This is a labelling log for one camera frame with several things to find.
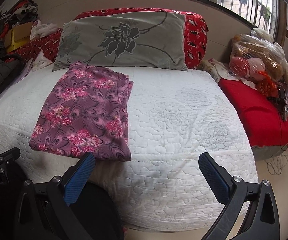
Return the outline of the purple pink floral garment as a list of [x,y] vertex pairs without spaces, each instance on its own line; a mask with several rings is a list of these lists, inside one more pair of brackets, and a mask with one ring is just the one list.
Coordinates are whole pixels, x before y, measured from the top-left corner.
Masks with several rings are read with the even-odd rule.
[[133,82],[106,67],[70,65],[45,100],[30,139],[34,151],[130,161],[128,111]]

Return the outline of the pile of clothes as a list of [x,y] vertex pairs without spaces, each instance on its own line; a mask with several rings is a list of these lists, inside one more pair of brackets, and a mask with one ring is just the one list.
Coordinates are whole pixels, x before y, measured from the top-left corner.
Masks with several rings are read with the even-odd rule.
[[13,8],[0,12],[0,28],[11,29],[17,25],[34,22],[38,18],[38,5],[32,0],[22,0]]

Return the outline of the yellow cardboard box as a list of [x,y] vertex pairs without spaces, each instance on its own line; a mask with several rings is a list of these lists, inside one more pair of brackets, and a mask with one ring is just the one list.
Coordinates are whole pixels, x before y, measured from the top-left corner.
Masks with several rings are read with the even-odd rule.
[[13,29],[8,31],[4,39],[4,47],[7,53],[10,53],[11,51],[14,51],[30,42],[32,25],[33,22],[27,22],[15,26]]

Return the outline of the red cushion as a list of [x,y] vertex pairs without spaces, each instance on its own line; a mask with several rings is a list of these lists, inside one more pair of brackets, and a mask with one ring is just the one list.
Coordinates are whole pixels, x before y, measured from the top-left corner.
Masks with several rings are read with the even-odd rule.
[[242,81],[220,79],[218,85],[237,111],[250,146],[288,146],[288,120],[266,97]]

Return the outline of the white plastic bag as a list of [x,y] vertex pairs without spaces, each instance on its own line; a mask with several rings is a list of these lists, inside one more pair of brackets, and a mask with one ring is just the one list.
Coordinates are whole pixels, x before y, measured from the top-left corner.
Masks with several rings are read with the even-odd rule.
[[30,32],[30,40],[36,40],[43,37],[46,37],[48,35],[51,35],[52,33],[55,33],[58,30],[58,26],[53,23],[41,23],[40,20],[37,20],[33,23],[32,29]]

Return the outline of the white quilted bed cover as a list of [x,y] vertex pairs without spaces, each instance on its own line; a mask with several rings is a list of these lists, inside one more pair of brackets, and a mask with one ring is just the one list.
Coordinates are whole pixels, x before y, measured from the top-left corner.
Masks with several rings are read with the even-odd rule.
[[[209,73],[116,67],[133,82],[128,110],[131,160],[98,161],[91,180],[105,188],[129,228],[177,232],[210,226],[223,206],[198,166],[207,152],[228,172],[258,182],[254,155],[236,110]],[[17,147],[35,183],[75,163],[30,148],[43,104],[65,70],[42,68],[0,96],[0,153]]]

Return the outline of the plastic bag of stuffed toys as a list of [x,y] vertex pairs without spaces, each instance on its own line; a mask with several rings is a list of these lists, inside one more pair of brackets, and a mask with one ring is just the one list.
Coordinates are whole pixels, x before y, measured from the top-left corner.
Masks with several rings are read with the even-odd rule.
[[250,87],[266,97],[279,96],[278,88],[288,88],[288,62],[284,50],[261,28],[231,40],[229,68],[235,76],[251,82]]

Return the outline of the grey floral pillow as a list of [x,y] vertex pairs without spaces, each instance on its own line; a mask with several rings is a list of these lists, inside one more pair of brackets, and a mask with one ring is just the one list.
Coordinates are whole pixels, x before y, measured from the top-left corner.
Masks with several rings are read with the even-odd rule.
[[64,69],[80,61],[87,66],[187,71],[184,25],[184,15],[160,11],[70,21],[63,26],[53,69]]

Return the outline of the red patterned pillow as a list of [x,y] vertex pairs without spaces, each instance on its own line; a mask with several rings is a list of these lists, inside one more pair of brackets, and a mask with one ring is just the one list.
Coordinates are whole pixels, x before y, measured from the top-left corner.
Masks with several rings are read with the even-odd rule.
[[[94,11],[86,11],[76,16],[76,19],[90,16],[109,16],[126,12],[152,11],[152,12],[175,12],[171,9],[160,8],[116,8],[102,9]],[[203,59],[207,47],[208,26],[204,18],[194,12],[179,11],[186,18],[184,26],[184,52],[185,64],[189,69],[197,69],[200,61]],[[55,61],[55,57],[59,50],[59,42],[61,29],[57,30],[46,37],[33,40],[24,44],[20,48],[11,51],[9,54],[19,55],[24,61],[35,59],[42,50],[45,57],[51,61]]]

